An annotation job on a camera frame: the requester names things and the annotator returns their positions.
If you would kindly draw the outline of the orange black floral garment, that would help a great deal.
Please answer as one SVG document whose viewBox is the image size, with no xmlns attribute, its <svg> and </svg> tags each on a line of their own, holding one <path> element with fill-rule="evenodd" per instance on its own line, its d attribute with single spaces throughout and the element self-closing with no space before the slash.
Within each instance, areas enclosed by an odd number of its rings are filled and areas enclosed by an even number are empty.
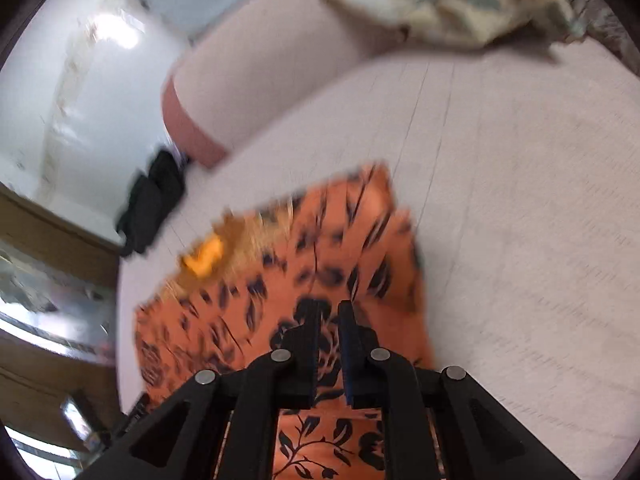
<svg viewBox="0 0 640 480">
<path fill-rule="evenodd" d="M 138 307 L 134 345 L 144 390 L 159 406 L 199 370 L 242 370 L 279 348 L 317 307 L 318 393 L 311 410 L 281 414 L 273 474 L 382 478 L 381 415 L 345 401 L 337 310 L 350 301 L 384 348 L 431 367 L 424 287 L 411 216 L 396 205 L 383 164 L 264 210 L 226 214 Z"/>
</svg>

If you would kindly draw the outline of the black clothes pile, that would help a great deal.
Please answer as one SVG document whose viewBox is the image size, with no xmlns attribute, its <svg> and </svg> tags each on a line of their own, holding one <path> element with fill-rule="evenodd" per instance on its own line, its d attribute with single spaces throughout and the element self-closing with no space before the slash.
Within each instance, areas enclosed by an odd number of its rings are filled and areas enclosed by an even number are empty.
<svg viewBox="0 0 640 480">
<path fill-rule="evenodd" d="M 165 220 L 186 192 L 186 167 L 190 158 L 162 148 L 148 172 L 139 172 L 129 191 L 128 202 L 115 222 L 115 231 L 124 241 L 120 256 L 144 255 L 153 245 Z"/>
</svg>

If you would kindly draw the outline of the wooden glass panel door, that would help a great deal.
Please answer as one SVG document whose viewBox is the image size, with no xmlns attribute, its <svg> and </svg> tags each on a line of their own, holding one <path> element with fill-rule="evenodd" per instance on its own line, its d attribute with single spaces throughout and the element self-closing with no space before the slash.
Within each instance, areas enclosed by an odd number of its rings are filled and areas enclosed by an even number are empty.
<svg viewBox="0 0 640 480">
<path fill-rule="evenodd" d="M 31 474 L 71 479 L 119 420 L 116 247 L 1 189 L 1 422 Z"/>
</svg>

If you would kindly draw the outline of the striped beige brown quilt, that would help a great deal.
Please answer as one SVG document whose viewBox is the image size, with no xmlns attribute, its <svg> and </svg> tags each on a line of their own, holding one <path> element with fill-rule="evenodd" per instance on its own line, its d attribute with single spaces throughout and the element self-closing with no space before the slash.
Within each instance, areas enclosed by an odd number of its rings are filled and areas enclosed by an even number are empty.
<svg viewBox="0 0 640 480">
<path fill-rule="evenodd" d="M 570 0 L 588 35 L 612 52 L 636 76 L 639 75 L 639 49 L 629 32 L 604 0 Z"/>
</svg>

